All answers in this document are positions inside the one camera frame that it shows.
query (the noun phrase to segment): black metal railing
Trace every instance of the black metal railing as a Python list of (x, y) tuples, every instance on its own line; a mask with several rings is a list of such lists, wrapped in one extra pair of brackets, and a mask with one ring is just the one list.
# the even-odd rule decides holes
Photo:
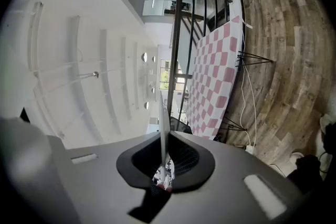
[[(165, 16), (175, 16), (175, 10), (174, 9), (165, 9), (164, 10), (164, 15)], [(190, 12), (186, 12), (186, 11), (182, 11), (182, 23), (183, 25), (185, 26), (185, 28), (187, 29), (188, 33), (190, 34), (190, 30), (191, 30), (191, 13)], [(199, 25), (198, 22), (201, 22), (203, 21), (203, 16), (201, 15), (197, 15), (197, 14), (194, 14), (195, 16), (195, 20), (194, 20), (194, 24), (195, 26), (197, 27), (197, 30), (198, 31), (194, 31), (194, 38), (193, 38), (193, 43), (194, 45), (196, 46), (197, 42), (202, 38), (204, 37), (203, 35), (203, 31)]]
[[(226, 2), (230, 3), (232, 0), (224, 0), (226, 6)], [(217, 8), (217, 0), (215, 0), (215, 29), (218, 27), (218, 8)], [(176, 0), (176, 10), (175, 10), (175, 23), (174, 23), (174, 30), (173, 30), (173, 47), (172, 47), (172, 58), (171, 58), (171, 69), (170, 69), (170, 76), (169, 76), (169, 88), (168, 88), (168, 98), (167, 98), (167, 109), (168, 115), (171, 115), (172, 111), (172, 103), (173, 103), (173, 95), (174, 95), (174, 81), (176, 78), (184, 78), (184, 88), (182, 94), (182, 102), (177, 122), (177, 129), (179, 128), (179, 123), (181, 119), (181, 113), (183, 110), (183, 103), (185, 98), (185, 91), (187, 86), (188, 79), (192, 78), (192, 75), (189, 75), (189, 67), (190, 67), (190, 57), (192, 51), (192, 44), (194, 42), (194, 23), (195, 23), (195, 0), (192, 0), (192, 14), (191, 14), (191, 28), (190, 28), (190, 42), (189, 42), (189, 51), (188, 51), (188, 62), (186, 68), (186, 74), (178, 74), (176, 73), (177, 63), (177, 53), (178, 53), (178, 46), (180, 41), (180, 29), (181, 29), (181, 20), (182, 20), (182, 0)], [(206, 36), (206, 22), (207, 22), (207, 0), (204, 0), (204, 17), (203, 17), (203, 37)]]

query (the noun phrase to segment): glass panel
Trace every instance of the glass panel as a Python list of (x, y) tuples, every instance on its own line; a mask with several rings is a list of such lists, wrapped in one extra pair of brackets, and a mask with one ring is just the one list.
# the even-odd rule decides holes
[(171, 0), (164, 0), (163, 1), (163, 9), (171, 9), (173, 2)]
[(170, 60), (161, 60), (161, 68), (170, 68)]
[(164, 4), (164, 0), (145, 0), (142, 15), (163, 15)]
[(177, 78), (177, 82), (184, 83), (185, 79), (184, 78)]
[(160, 82), (160, 90), (168, 90), (169, 83), (168, 82)]
[(184, 124), (187, 124), (188, 119), (187, 119), (187, 116), (185, 115), (185, 113), (181, 114), (181, 118), (180, 118), (180, 120), (181, 120)]
[(176, 91), (183, 91), (184, 83), (177, 83), (175, 86)]
[(164, 68), (160, 69), (160, 82), (169, 82), (169, 71)]

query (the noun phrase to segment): wooden handrail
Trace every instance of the wooden handrail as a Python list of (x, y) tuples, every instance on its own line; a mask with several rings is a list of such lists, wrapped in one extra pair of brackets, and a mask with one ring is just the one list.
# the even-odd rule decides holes
[[(188, 17), (191, 18), (191, 13), (190, 12), (181, 12), (182, 17)], [(165, 9), (163, 15), (175, 15), (175, 10), (174, 9)], [(195, 14), (195, 19), (201, 21), (203, 20), (203, 16)]]

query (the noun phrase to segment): power cord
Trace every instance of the power cord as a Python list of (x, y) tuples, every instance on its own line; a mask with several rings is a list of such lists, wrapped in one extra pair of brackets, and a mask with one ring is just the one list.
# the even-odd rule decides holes
[(268, 166), (269, 166), (269, 167), (274, 166), (276, 169), (278, 169), (278, 170), (282, 173), (282, 175), (283, 175), (284, 177), (286, 177), (285, 174), (280, 170), (280, 168), (279, 168), (276, 164), (270, 164), (270, 165), (268, 165)]
[[(244, 36), (244, 32), (242, 31), (242, 33), (243, 33), (243, 42), (244, 42), (244, 50), (243, 50), (243, 53), (244, 53), (244, 51), (245, 51), (245, 47), (246, 47), (246, 44), (245, 44), (245, 36)], [(253, 154), (253, 151), (254, 151), (254, 147), (255, 147), (255, 145), (256, 145), (256, 142), (257, 142), (257, 110), (256, 110), (256, 102), (255, 102), (255, 98), (254, 98), (254, 93), (253, 93), (253, 88), (252, 88), (252, 83), (251, 83), (251, 79), (250, 79), (250, 75), (249, 75), (249, 73), (248, 73), (248, 70), (247, 70), (247, 68), (246, 68), (246, 66), (245, 66), (245, 63), (244, 63), (244, 60), (242, 60), (243, 61), (243, 67), (244, 67), (244, 73), (243, 73), (243, 82), (242, 82), (242, 85), (241, 85), (241, 92), (242, 92), (242, 96), (243, 96), (243, 100), (244, 100), (244, 107), (243, 107), (243, 110), (242, 110), (242, 112), (241, 112), (241, 114), (240, 114), (240, 120), (242, 119), (242, 114), (243, 114), (243, 112), (244, 112), (244, 110), (245, 110), (245, 98), (244, 98), (244, 93), (243, 93), (243, 83), (244, 83), (244, 75), (245, 75), (245, 70), (246, 70), (246, 72), (247, 72), (247, 77), (248, 77), (248, 81), (250, 82), (250, 87), (251, 87), (251, 92), (252, 92), (252, 97), (253, 97), (253, 106), (254, 106), (254, 116), (255, 116), (255, 131), (256, 131), (256, 134), (255, 134), (255, 138), (254, 138), (254, 144), (253, 144), (253, 149), (252, 149), (252, 154)], [(249, 142), (250, 142), (250, 145), (251, 145), (251, 141), (250, 141), (250, 137), (249, 137), (249, 134), (247, 133), (247, 131), (245, 131), (246, 132), (246, 134), (248, 135), (248, 139), (249, 139)]]

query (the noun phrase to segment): white shoe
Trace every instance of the white shoe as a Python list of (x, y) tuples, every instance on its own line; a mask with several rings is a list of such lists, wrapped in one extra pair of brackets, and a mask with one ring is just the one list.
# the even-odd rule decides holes
[(320, 118), (320, 127), (321, 127), (321, 131), (323, 134), (326, 133), (326, 127), (329, 124), (333, 124), (335, 122), (335, 120), (328, 114), (324, 114), (323, 117)]
[(303, 157), (304, 155), (301, 152), (293, 152), (292, 154), (290, 154), (289, 161), (291, 162), (291, 164), (296, 165), (296, 160)]

